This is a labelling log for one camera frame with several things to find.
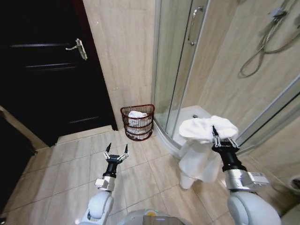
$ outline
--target laundry basket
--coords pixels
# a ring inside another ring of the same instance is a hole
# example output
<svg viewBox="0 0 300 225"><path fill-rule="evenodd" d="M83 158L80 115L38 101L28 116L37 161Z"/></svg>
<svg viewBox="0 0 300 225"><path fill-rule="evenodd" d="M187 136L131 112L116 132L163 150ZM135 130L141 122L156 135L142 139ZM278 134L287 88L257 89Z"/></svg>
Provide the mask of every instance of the laundry basket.
<svg viewBox="0 0 300 225"><path fill-rule="evenodd" d="M129 117L131 111L147 113L141 118ZM143 141L149 138L153 130L154 105L136 105L121 108L125 134L134 141Z"/></svg>

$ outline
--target door threshold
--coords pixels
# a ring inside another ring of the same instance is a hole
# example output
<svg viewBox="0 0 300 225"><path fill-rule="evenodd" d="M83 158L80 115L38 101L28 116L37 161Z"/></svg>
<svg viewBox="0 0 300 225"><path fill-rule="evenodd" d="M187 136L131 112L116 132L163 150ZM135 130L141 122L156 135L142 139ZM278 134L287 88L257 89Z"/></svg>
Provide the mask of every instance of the door threshold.
<svg viewBox="0 0 300 225"><path fill-rule="evenodd" d="M89 136L93 136L93 135L106 133L106 132L109 132L112 130L113 130L112 126L109 125L109 126L105 126L105 127L98 127L98 128L91 129L91 130L85 130L85 131L74 133L74 134L60 136L58 138L57 144L70 142L70 141L74 141L74 140L77 140L80 138L85 138L85 137L89 137Z"/></svg>

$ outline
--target glass shower door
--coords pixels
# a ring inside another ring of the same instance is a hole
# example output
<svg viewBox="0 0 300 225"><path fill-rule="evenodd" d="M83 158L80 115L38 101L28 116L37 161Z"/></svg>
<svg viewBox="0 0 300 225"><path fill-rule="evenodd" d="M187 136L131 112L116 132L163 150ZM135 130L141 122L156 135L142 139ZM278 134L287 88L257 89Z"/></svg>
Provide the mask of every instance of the glass shower door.
<svg viewBox="0 0 300 225"><path fill-rule="evenodd" d="M155 118L166 129L191 0L161 0L155 81Z"/></svg>
<svg viewBox="0 0 300 225"><path fill-rule="evenodd" d="M207 0L161 0L154 91L155 118L171 137Z"/></svg>

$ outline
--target door lever handle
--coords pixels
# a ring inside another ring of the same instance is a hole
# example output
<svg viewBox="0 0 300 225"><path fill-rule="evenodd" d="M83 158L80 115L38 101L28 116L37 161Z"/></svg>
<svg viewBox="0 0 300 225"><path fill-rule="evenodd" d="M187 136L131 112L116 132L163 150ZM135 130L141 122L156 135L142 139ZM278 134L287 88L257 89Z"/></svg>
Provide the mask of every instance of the door lever handle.
<svg viewBox="0 0 300 225"><path fill-rule="evenodd" d="M71 51L71 50L74 50L74 49L76 49L76 48L78 48L78 51L79 51L81 57L82 57L84 60L87 60L87 59L88 59L88 56L87 56L87 54L86 54L86 52L85 52L85 49L84 49L84 47L83 47L83 43L82 43L82 41L81 41L80 39L78 39L78 38L76 39L76 45L73 46L72 48L66 48L66 50L67 50L67 51Z"/></svg>

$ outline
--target shower enclosure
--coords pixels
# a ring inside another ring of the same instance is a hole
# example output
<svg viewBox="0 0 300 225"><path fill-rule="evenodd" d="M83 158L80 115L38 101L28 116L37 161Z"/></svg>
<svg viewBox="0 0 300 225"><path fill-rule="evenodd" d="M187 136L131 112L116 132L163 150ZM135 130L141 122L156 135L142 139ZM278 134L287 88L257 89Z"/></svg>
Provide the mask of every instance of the shower enclosure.
<svg viewBox="0 0 300 225"><path fill-rule="evenodd" d="M257 74L247 78L239 74L270 23L268 13L281 3L156 1L152 102L158 133L172 154L177 155L185 143L178 132L180 124L193 117L228 118L240 130L237 142L243 152L298 115L300 41L265 57ZM295 35L293 19L299 11L297 3L274 35L271 48Z"/></svg>

